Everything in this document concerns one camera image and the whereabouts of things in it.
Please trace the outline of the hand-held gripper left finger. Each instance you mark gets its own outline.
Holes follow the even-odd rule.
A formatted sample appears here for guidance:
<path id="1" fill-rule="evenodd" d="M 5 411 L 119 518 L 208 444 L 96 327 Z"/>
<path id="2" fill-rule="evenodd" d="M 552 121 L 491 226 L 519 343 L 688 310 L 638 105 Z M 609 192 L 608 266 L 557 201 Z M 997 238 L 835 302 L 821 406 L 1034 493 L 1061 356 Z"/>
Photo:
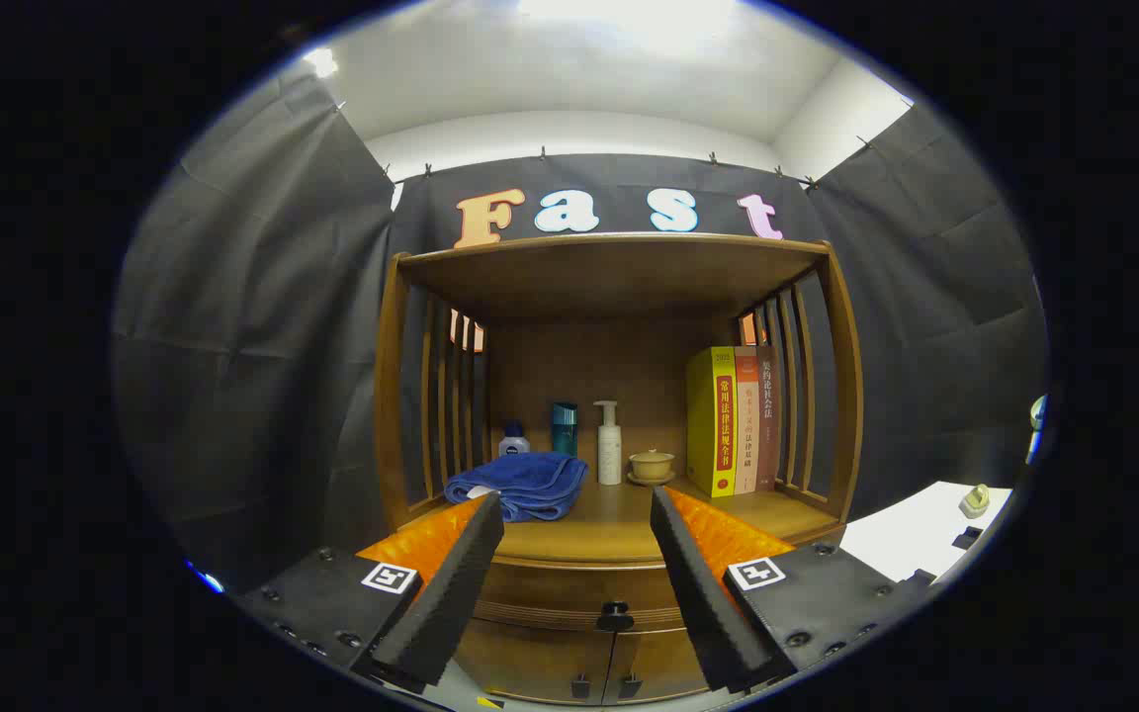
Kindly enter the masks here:
<path id="1" fill-rule="evenodd" d="M 420 693 L 454 657 L 502 537 L 489 492 L 362 553 L 320 547 L 238 604 L 326 666 Z"/>

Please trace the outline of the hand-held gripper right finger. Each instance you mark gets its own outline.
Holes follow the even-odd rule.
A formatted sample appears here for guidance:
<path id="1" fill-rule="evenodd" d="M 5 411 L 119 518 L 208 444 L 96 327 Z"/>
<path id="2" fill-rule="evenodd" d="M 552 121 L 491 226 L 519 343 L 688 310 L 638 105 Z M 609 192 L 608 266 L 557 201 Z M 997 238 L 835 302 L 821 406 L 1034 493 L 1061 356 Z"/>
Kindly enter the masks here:
<path id="1" fill-rule="evenodd" d="M 837 545 L 782 545 L 666 486 L 650 526 L 706 684 L 746 691 L 872 640 L 921 605 L 935 575 L 893 578 Z"/>

